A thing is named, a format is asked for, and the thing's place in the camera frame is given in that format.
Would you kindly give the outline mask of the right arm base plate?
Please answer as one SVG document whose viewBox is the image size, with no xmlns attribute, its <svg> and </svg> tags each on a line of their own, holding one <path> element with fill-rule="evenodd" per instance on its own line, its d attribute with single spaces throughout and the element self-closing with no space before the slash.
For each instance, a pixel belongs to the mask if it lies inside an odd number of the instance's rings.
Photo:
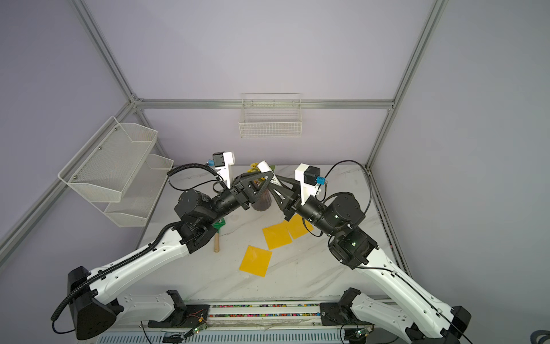
<svg viewBox="0 0 550 344">
<path fill-rule="evenodd" d="M 359 320 L 348 306 L 340 306 L 337 302 L 321 302 L 319 313 L 323 326 L 372 325 L 371 322 Z"/>
</svg>

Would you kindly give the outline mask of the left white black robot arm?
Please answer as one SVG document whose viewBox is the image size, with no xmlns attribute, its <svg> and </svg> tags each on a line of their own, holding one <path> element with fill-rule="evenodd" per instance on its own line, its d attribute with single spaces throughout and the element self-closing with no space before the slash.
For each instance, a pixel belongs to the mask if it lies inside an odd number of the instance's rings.
<svg viewBox="0 0 550 344">
<path fill-rule="evenodd" d="M 217 232 L 214 223 L 238 208 L 248 209 L 274 178 L 272 171 L 243 173 L 215 197 L 195 189 L 183 191 L 175 206 L 179 220 L 164 226 L 152 242 L 92 271 L 84 267 L 73 269 L 67 276 L 67 296 L 50 320 L 56 322 L 68 308 L 78 340 L 105 332 L 125 311 L 118 301 L 125 290 L 167 263 L 191 255 L 209 243 Z"/>
</svg>

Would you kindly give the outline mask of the yellow envelope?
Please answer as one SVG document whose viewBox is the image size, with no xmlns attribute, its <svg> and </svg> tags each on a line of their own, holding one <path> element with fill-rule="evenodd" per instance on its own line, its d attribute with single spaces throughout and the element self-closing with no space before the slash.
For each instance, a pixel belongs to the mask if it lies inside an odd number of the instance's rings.
<svg viewBox="0 0 550 344">
<path fill-rule="evenodd" d="M 258 277 L 265 277 L 271 258 L 271 251 L 248 246 L 239 270 Z"/>
<path fill-rule="evenodd" d="M 292 243 L 292 237 L 285 223 L 275 224 L 262 229 L 269 250 L 274 250 Z"/>
<path fill-rule="evenodd" d="M 287 231 L 292 239 L 298 239 L 306 234 L 309 234 L 310 232 L 313 232 L 313 226 L 308 222 L 306 222 L 306 226 L 304 226 L 302 219 L 303 218 L 301 216 L 295 214 L 291 220 L 286 223 Z"/>
</svg>

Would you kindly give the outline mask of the white glue stick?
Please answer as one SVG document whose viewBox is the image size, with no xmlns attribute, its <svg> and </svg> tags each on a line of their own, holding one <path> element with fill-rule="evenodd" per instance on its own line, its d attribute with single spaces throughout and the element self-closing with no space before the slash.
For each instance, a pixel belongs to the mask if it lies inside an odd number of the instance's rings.
<svg viewBox="0 0 550 344">
<path fill-rule="evenodd" d="M 260 170 L 260 172 L 268 174 L 268 176 L 271 178 L 270 183 L 273 183 L 276 186 L 282 186 L 273 168 L 266 161 L 258 163 L 256 167 Z"/>
</svg>

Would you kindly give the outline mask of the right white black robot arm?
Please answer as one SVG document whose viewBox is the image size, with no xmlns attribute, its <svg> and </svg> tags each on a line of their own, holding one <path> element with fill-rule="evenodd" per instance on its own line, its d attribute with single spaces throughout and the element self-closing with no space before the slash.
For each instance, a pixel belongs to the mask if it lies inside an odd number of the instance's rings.
<svg viewBox="0 0 550 344">
<path fill-rule="evenodd" d="M 287 219 L 299 215 L 326 234 L 336 261 L 369 278 L 397 304 L 393 308 L 351 288 L 342 308 L 352 317 L 406 343 L 459 343 L 465 337 L 470 312 L 434 297 L 393 262 L 360 228 L 365 214 L 353 193 L 335 193 L 325 204 L 316 198 L 315 186 L 283 176 L 275 176 L 268 189 Z"/>
</svg>

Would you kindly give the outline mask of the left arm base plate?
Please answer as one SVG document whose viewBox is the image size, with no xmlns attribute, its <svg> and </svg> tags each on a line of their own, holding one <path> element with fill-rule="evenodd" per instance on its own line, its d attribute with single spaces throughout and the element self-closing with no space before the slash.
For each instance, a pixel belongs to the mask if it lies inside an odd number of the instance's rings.
<svg viewBox="0 0 550 344">
<path fill-rule="evenodd" d="M 206 322 L 210 305 L 174 304 L 173 312 L 163 321 L 150 320 L 148 328 L 197 328 Z"/>
</svg>

